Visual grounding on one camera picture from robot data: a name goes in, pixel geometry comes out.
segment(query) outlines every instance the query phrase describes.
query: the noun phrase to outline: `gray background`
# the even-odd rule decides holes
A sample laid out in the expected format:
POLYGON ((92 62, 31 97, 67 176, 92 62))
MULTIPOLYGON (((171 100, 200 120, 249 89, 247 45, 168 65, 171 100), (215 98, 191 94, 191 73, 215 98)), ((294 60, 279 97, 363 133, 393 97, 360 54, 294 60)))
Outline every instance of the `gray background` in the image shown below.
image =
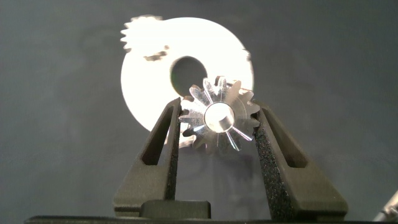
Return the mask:
MULTIPOLYGON (((252 55, 256 98, 345 197, 347 220, 372 219, 398 189, 397 11, 397 1, 1 1, 0 222, 113 216, 149 133, 120 86, 119 31, 142 14, 233 32, 252 55)), ((225 157, 182 149, 178 166, 177 199, 208 200, 217 219, 269 218, 252 144, 225 157)))

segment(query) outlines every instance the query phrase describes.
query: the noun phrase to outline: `large white gear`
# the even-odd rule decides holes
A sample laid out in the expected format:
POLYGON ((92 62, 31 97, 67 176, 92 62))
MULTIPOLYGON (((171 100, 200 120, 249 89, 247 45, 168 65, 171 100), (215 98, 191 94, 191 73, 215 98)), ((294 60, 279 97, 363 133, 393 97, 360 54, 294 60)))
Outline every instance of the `large white gear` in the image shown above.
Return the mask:
MULTIPOLYGON (((197 59, 211 80, 224 75, 227 82, 241 80, 242 88, 253 88, 250 53, 233 33, 215 22, 190 17, 163 21, 146 15, 132 18, 125 26, 121 31, 127 52, 121 70, 123 97, 132 115, 149 131, 168 102, 184 97, 170 78, 181 58, 197 59)), ((181 136, 180 142, 188 145, 192 140, 181 136)))

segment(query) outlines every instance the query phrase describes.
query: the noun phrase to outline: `spur gear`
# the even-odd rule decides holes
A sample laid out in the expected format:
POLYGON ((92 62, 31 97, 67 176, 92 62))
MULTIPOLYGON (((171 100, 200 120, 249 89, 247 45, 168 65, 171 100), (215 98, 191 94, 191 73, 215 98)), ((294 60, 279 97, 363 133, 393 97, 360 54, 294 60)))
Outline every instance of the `spur gear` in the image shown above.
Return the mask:
POLYGON ((217 77, 216 85, 204 78, 203 89, 196 85, 189 89, 191 96, 181 102, 184 114, 180 122, 189 124, 184 136, 196 136, 194 148, 206 144, 208 151, 209 148, 223 150, 229 143, 240 151, 240 138, 253 139, 253 128, 259 126, 259 121, 251 118, 251 114, 260 107, 250 101, 254 95, 252 91, 239 94, 240 90, 240 81, 229 85, 225 77, 217 77))

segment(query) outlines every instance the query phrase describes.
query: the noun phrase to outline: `bore hole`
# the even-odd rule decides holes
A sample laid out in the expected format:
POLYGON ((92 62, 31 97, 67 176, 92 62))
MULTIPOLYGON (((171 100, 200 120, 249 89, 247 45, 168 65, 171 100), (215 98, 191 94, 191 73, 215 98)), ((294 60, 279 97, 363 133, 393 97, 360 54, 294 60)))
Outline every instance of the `bore hole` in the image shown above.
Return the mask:
POLYGON ((180 96, 190 96, 189 88, 194 84, 201 86, 206 76, 205 67, 193 57, 178 60, 170 74, 174 90, 180 96))
POLYGON ((234 122, 234 111, 225 103, 215 103, 206 110, 205 123, 216 133, 226 132, 232 128, 234 122))

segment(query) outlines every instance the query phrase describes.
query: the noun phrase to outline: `gear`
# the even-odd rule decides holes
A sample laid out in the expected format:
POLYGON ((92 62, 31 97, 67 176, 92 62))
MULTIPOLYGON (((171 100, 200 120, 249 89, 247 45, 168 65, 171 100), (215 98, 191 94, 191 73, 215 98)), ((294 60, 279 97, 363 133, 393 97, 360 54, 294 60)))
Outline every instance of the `gear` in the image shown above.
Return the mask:
POLYGON ((127 29, 120 33, 125 37, 120 39, 125 42, 124 49, 130 52, 134 49, 143 55, 153 55, 165 50, 167 47, 162 41, 163 20, 161 16, 143 15, 131 18, 124 24, 127 29))
POLYGON ((183 135, 196 136, 194 148, 205 143, 207 151, 224 150, 229 143, 240 151, 239 138, 251 141, 253 128, 259 126, 259 121, 251 118, 251 114, 260 110, 250 101, 253 92, 239 94, 241 82, 229 85, 225 77, 217 77, 216 85, 204 78, 203 87, 193 85, 189 89, 192 96, 186 96, 181 102, 184 114, 180 122, 189 124, 183 135))

